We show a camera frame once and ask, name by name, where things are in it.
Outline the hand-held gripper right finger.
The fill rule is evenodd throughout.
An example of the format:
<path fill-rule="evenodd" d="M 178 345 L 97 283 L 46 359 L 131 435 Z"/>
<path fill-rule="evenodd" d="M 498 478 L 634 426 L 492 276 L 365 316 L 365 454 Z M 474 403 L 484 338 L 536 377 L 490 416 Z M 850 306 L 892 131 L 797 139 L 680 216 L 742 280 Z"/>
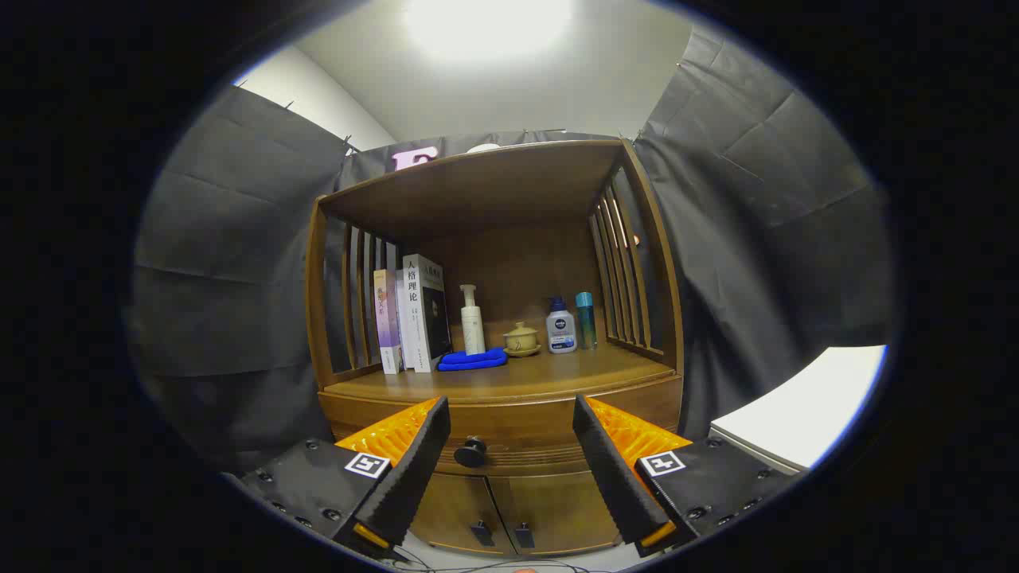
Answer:
<path fill-rule="evenodd" d="M 625 544 L 647 557 L 736 523 L 801 475 L 732 440 L 688 440 L 592 396 L 576 396 L 572 431 Z"/>

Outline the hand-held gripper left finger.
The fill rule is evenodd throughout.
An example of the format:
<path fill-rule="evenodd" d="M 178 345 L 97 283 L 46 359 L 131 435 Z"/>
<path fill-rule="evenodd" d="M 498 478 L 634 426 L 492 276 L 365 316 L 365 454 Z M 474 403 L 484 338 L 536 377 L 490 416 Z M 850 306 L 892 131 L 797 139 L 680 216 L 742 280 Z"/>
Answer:
<path fill-rule="evenodd" d="M 401 545 L 451 431 L 434 396 L 339 442 L 304 439 L 244 473 L 242 490 L 318 536 L 371 558 Z"/>

